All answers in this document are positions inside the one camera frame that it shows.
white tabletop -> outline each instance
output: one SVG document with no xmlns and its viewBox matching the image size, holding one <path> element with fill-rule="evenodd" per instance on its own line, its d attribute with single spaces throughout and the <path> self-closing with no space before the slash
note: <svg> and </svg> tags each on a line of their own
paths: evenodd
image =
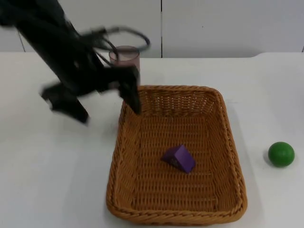
<svg viewBox="0 0 304 228">
<path fill-rule="evenodd" d="M 304 205 L 304 55 L 252 58 L 141 59 L 142 84 L 201 85 L 225 101 L 244 174 L 248 208 L 237 222 L 213 227 L 301 227 Z M 0 226 L 118 228 L 133 224 L 105 205 L 121 99 L 82 99 L 88 127 L 49 111 L 40 98 L 56 80 L 35 53 L 0 53 Z M 264 160 L 269 146 L 290 143 L 284 169 Z"/>
</svg>

basket rim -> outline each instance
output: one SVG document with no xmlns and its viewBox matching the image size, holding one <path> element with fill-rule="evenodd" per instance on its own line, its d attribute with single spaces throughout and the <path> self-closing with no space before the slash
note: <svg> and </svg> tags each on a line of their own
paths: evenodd
<svg viewBox="0 0 304 228">
<path fill-rule="evenodd" d="M 215 211 L 215 212 L 207 212 L 207 211 L 192 211 L 192 210 L 135 210 L 133 208 L 125 208 L 125 207 L 120 207 L 118 206 L 115 201 L 114 201 L 114 189 L 116 186 L 116 170 L 117 170 L 117 163 L 114 160 L 114 156 L 117 154 L 118 150 L 118 138 L 119 135 L 117 136 L 116 140 L 116 146 L 115 150 L 113 152 L 113 160 L 110 168 L 110 174 L 109 174 L 109 182 L 107 185 L 107 190 L 106 190 L 106 204 L 108 209 L 110 210 L 111 213 L 114 215 L 117 215 L 118 217 L 126 220 L 133 221 L 132 218 L 134 217 L 141 217 L 141 216 L 148 216 L 148 217 L 153 217 L 155 218 L 155 215 L 165 215 L 165 216 L 183 216 L 183 217 L 201 217 L 201 219 L 208 219 L 212 220 L 212 218 L 223 218 L 222 222 L 227 222 L 227 221 L 233 221 L 238 220 L 241 218 L 241 216 L 245 213 L 247 209 L 247 195 L 246 195 L 246 187 L 245 187 L 245 181 L 244 177 L 241 171 L 241 167 L 239 165 L 239 159 L 238 159 L 238 153 L 235 147 L 234 139 L 232 136 L 232 131 L 230 128 L 229 124 L 229 119 L 227 116 L 227 110 L 225 106 L 224 99 L 221 95 L 221 93 L 214 88 L 207 87 L 207 86 L 196 86 L 196 85 L 141 85 L 138 87 L 138 91 L 151 91 L 151 90 L 162 90 L 162 91 L 189 91 L 193 90 L 195 91 L 205 91 L 205 92 L 211 92 L 215 95 L 216 97 L 216 104 L 219 105 L 219 110 L 220 116 L 221 116 L 221 122 L 225 123 L 225 141 L 226 141 L 226 146 L 227 148 L 230 149 L 231 153 L 234 154 L 234 156 L 229 156 L 229 163 L 230 169 L 234 178 L 234 187 L 235 191 L 237 194 L 237 203 L 235 207 L 231 208 L 229 211 Z M 119 119 L 119 127 L 118 127 L 118 134 L 122 132 L 122 129 L 124 127 L 124 121 L 125 121 L 125 116 L 126 116 L 126 108 L 127 105 L 125 102 L 123 102 L 122 108 L 121 108 L 121 115 Z"/>
</svg>

purple block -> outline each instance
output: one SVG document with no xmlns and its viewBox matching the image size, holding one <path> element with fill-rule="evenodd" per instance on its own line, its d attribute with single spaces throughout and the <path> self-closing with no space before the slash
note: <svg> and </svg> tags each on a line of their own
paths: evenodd
<svg viewBox="0 0 304 228">
<path fill-rule="evenodd" d="M 161 160 L 186 173 L 190 173 L 195 166 L 194 159 L 184 145 L 170 148 Z"/>
</svg>

wicker basket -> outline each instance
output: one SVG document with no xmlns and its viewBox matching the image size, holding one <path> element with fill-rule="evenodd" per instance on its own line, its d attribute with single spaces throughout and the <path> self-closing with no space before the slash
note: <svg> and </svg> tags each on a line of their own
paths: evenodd
<svg viewBox="0 0 304 228">
<path fill-rule="evenodd" d="M 236 221 L 247 197 L 221 94 L 199 86 L 141 86 L 142 114 L 123 103 L 106 203 L 139 224 Z M 185 174 L 161 156 L 184 144 L 196 161 Z"/>
</svg>

brown wicker basket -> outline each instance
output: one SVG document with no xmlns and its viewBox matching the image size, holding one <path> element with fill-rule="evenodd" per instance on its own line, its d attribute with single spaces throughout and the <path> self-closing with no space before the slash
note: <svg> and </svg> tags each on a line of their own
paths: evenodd
<svg viewBox="0 0 304 228">
<path fill-rule="evenodd" d="M 236 221 L 246 188 L 221 94 L 199 86 L 141 86 L 142 114 L 123 103 L 106 203 L 139 224 Z M 184 144 L 196 161 L 185 174 L 161 156 Z"/>
</svg>

